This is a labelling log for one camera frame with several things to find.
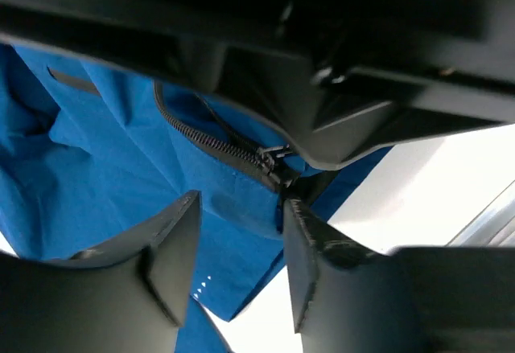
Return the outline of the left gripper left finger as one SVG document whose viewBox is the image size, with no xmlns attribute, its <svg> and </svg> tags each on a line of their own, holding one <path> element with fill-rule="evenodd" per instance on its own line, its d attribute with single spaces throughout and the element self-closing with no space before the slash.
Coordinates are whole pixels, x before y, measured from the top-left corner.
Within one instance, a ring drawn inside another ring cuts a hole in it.
<svg viewBox="0 0 515 353">
<path fill-rule="evenodd" d="M 1 256 L 4 352 L 171 352 L 184 325 L 200 193 L 67 260 Z"/>
</svg>

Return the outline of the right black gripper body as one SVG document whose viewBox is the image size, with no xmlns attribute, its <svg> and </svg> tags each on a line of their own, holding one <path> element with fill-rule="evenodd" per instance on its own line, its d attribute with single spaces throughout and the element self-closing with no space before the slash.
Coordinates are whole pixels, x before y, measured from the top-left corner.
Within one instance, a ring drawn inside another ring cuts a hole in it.
<svg viewBox="0 0 515 353">
<path fill-rule="evenodd" d="M 313 71 L 410 84 L 420 109 L 514 119 L 514 0 L 1 0 L 2 30 L 62 45 L 101 36 L 220 43 Z"/>
</svg>

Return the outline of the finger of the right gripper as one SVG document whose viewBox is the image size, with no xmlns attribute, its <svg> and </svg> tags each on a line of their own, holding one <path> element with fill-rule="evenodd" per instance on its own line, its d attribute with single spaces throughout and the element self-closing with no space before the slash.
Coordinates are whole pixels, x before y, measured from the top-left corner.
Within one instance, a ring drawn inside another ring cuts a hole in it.
<svg viewBox="0 0 515 353">
<path fill-rule="evenodd" d="M 510 125 L 514 82 L 354 67 L 318 78 L 230 68 L 217 93 L 276 129 L 310 165 L 337 170 L 381 147 Z"/>
<path fill-rule="evenodd" d="M 311 124 L 311 65 L 296 55 L 1 7 L 1 38 L 88 58 L 221 100 L 268 124 Z"/>
</svg>

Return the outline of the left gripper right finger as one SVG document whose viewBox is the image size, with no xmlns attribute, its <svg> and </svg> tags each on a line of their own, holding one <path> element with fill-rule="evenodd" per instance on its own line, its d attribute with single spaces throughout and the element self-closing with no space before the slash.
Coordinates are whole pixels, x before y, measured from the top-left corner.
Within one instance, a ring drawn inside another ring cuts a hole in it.
<svg viewBox="0 0 515 353">
<path fill-rule="evenodd" d="M 305 352 L 511 352 L 514 251 L 366 248 L 298 199 L 283 205 L 295 332 Z"/>
</svg>

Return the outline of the blue and black jacket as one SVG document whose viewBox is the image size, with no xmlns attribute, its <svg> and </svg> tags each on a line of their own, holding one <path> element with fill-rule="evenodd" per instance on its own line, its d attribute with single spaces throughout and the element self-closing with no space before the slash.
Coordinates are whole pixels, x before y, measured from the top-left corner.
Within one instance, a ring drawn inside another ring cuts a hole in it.
<svg viewBox="0 0 515 353">
<path fill-rule="evenodd" d="M 87 60 L 1 47 L 1 231 L 32 260 L 67 258 L 190 190 L 202 224 L 178 352 L 226 352 L 233 320 L 284 267 L 282 201 L 329 219 L 385 157 L 317 170 L 210 96 Z"/>
</svg>

